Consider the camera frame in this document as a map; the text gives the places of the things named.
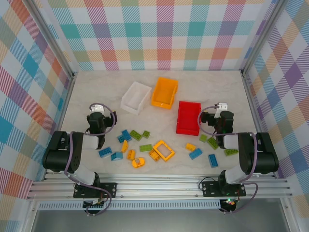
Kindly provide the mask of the red plastic bin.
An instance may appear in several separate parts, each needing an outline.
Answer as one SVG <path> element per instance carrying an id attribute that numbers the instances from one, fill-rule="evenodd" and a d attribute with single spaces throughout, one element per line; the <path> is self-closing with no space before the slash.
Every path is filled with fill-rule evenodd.
<path id="1" fill-rule="evenodd" d="M 179 101 L 176 134 L 198 136 L 200 128 L 197 117 L 201 112 L 201 103 Z"/>

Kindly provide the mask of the white plastic bin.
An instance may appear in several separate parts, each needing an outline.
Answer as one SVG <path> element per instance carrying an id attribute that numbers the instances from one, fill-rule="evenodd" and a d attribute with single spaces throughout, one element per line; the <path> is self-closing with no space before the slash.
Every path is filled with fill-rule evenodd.
<path id="1" fill-rule="evenodd" d="M 149 86 L 136 81 L 133 82 L 122 97 L 120 108 L 134 115 L 139 115 L 150 101 L 151 90 L 152 88 Z"/>

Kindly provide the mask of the orange plastic bin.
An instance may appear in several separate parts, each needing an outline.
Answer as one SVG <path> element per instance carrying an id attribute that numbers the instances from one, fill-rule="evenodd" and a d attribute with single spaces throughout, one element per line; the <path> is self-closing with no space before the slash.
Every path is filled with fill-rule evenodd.
<path id="1" fill-rule="evenodd" d="M 170 110 L 174 103 L 177 89 L 177 80 L 159 77 L 152 94 L 151 105 Z"/>

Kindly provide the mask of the yellow lego window frame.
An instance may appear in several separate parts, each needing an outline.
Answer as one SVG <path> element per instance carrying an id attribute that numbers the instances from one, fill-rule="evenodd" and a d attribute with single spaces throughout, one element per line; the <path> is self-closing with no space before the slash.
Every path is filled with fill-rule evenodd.
<path id="1" fill-rule="evenodd" d="M 171 159 L 175 154 L 174 150 L 163 140 L 155 144 L 153 149 L 165 162 Z"/>

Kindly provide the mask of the orange rounded lego piece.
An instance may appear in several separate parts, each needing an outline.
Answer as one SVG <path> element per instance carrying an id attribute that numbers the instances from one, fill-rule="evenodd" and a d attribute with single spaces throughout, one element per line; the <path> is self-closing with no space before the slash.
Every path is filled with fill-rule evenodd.
<path id="1" fill-rule="evenodd" d="M 145 165 L 145 159 L 144 158 L 136 158 L 132 161 L 132 166 L 136 169 L 141 168 Z"/>

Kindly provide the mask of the black connector board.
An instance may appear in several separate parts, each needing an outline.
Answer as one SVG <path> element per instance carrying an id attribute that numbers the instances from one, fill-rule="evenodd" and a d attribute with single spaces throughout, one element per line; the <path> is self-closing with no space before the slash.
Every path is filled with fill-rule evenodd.
<path id="1" fill-rule="evenodd" d="M 83 208 L 89 208 L 91 210 L 101 210 L 105 207 L 105 202 L 93 203 L 93 202 L 83 202 Z"/>

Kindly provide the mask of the aluminium side rail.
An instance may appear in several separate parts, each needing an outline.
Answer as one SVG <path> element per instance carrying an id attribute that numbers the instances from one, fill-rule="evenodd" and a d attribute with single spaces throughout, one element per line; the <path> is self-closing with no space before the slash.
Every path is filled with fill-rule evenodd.
<path id="1" fill-rule="evenodd" d="M 68 162 L 70 153 L 69 150 L 67 151 L 67 147 L 70 145 L 69 136 L 67 135 L 67 132 L 60 131 L 60 129 L 63 124 L 63 120 L 78 74 L 78 72 L 73 73 L 72 78 L 69 80 L 66 96 L 60 107 L 59 122 L 53 131 L 54 133 L 52 134 L 52 137 L 43 156 L 42 165 L 46 170 L 49 169 L 53 172 L 62 172 L 64 171 Z"/>
<path id="2" fill-rule="evenodd" d="M 256 128 L 255 136 L 257 139 L 257 145 L 254 145 L 251 136 L 240 136 L 240 166 L 247 174 L 249 174 L 252 169 L 254 169 L 255 174 L 274 173 L 279 168 L 278 156 L 269 133 L 263 132 L 262 123 L 254 105 L 253 95 L 249 90 L 249 82 L 246 80 L 246 77 L 242 78 L 242 81 L 253 117 L 254 126 Z"/>

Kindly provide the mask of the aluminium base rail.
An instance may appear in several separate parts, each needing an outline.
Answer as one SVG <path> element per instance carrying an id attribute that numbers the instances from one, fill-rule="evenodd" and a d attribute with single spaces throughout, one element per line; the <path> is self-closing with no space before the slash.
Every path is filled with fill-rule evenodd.
<path id="1" fill-rule="evenodd" d="M 186 200 L 202 199 L 197 174 L 99 174 L 101 182 L 117 184 L 117 200 Z M 287 179 L 272 174 L 252 177 L 257 183 L 258 199 L 291 198 L 294 195 Z M 29 201 L 73 200 L 73 182 L 64 174 L 47 172 L 43 181 L 33 182 L 27 199 Z"/>

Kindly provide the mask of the aluminium frame post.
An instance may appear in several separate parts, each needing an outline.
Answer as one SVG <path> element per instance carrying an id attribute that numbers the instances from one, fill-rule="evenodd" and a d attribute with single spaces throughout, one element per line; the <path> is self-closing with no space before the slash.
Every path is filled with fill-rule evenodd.
<path id="1" fill-rule="evenodd" d="M 76 78 L 80 66 L 48 0 L 23 1 L 51 45 L 61 66 L 65 68 L 71 79 Z"/>
<path id="2" fill-rule="evenodd" d="M 245 47 L 246 54 L 239 67 L 242 78 L 246 76 L 254 61 L 257 59 L 259 52 L 269 38 L 288 1 L 289 0 L 265 0 L 253 27 L 252 39 Z"/>

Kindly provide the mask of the aluminium frame leg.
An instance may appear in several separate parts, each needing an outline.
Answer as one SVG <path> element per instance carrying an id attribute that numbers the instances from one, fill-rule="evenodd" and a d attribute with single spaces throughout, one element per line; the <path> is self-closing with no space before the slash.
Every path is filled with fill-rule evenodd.
<path id="1" fill-rule="evenodd" d="M 21 226 L 19 232 L 32 232 L 35 218 L 39 210 L 40 201 L 36 199 L 27 200 L 21 210 Z"/>
<path id="2" fill-rule="evenodd" d="M 280 201 L 290 232 L 300 232 L 291 200 L 289 198 L 280 198 Z"/>

